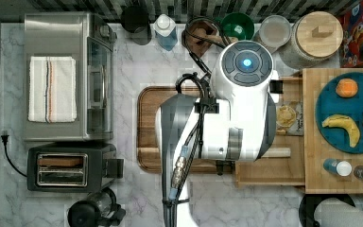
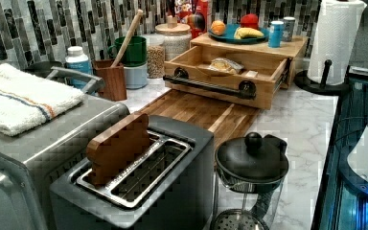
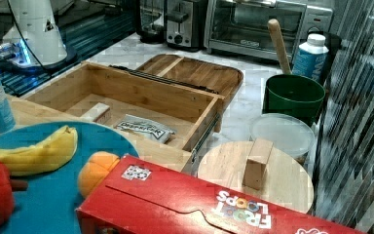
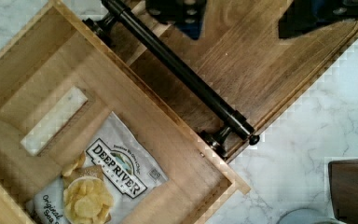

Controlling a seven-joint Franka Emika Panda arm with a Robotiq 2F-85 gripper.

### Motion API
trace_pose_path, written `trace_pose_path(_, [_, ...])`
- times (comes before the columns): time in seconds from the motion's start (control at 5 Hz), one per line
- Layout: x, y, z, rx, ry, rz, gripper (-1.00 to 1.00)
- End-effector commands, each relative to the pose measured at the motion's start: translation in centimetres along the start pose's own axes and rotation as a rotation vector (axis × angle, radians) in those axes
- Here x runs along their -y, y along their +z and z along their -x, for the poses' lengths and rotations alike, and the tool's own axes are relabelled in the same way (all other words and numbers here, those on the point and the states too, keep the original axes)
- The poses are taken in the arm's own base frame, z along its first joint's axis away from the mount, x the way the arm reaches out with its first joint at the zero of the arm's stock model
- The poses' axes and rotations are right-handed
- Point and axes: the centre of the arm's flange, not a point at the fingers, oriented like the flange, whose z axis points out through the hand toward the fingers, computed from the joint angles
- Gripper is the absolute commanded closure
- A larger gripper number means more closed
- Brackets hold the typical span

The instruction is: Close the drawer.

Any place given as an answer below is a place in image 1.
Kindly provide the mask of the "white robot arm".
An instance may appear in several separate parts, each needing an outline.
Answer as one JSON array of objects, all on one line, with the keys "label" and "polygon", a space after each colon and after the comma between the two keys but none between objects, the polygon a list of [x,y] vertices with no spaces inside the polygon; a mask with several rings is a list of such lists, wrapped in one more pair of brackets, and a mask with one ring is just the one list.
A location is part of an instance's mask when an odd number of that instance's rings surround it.
[{"label": "white robot arm", "polygon": [[276,107],[269,85],[275,74],[270,53],[259,43],[238,41],[219,54],[202,79],[184,75],[200,96],[183,93],[156,113],[162,165],[165,227],[197,227],[189,210],[186,178],[195,158],[249,161],[261,158],[276,133]]}]

